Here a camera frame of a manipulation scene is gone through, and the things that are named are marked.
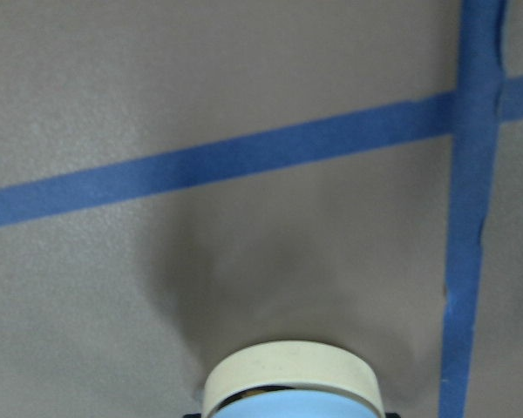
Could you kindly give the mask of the blue call bell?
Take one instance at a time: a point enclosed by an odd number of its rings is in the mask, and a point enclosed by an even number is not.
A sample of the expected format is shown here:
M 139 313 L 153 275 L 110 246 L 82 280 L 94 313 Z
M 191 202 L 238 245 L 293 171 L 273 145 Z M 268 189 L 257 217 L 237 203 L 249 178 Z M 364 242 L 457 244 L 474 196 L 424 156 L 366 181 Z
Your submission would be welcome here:
M 377 377 L 355 354 L 307 340 L 243 348 L 208 375 L 203 417 L 385 417 Z

